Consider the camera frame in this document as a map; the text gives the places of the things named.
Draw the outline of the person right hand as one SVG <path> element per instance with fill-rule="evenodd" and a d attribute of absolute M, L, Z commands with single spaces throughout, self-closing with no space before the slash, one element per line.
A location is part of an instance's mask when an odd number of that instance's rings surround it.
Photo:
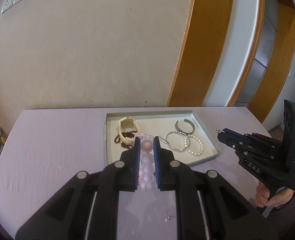
<path fill-rule="evenodd" d="M 270 190 L 261 181 L 258 183 L 256 197 L 254 203 L 258 207 L 274 206 L 279 207 L 291 200 L 294 190 L 285 188 L 282 191 L 270 196 Z"/>

